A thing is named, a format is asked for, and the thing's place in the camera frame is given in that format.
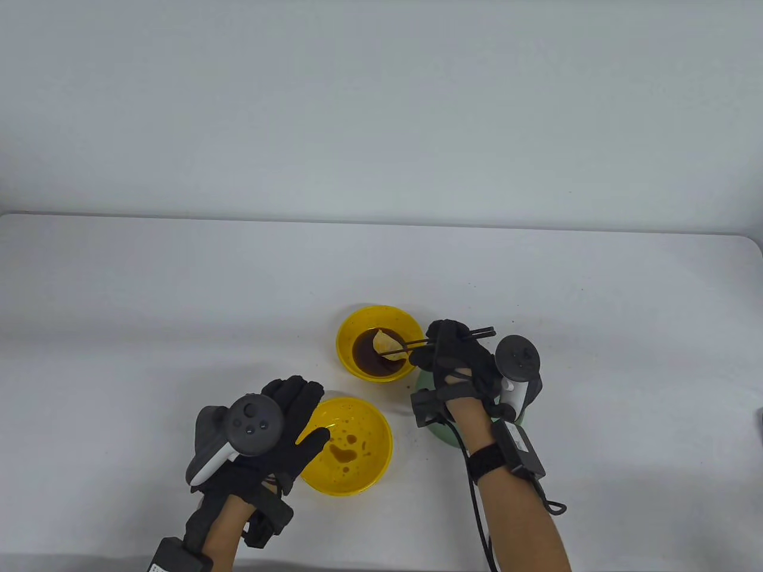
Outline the person's left hand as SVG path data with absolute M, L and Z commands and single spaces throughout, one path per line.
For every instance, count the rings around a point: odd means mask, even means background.
M 294 375 L 271 381 L 228 408 L 202 409 L 196 429 L 204 437 L 196 437 L 186 471 L 191 490 L 253 503 L 260 485 L 271 481 L 281 493 L 290 493 L 329 442 L 327 428 L 306 433 L 322 397 L 321 384 Z

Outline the person's right hand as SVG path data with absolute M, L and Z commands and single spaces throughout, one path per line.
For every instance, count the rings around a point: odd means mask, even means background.
M 494 355 L 475 338 L 465 324 L 444 319 L 427 329 L 428 342 L 409 353 L 409 363 L 433 377 L 434 388 L 411 396 L 417 425 L 454 419 L 449 404 L 458 399 L 477 400 L 493 418 L 500 416 L 496 398 L 503 376 Z

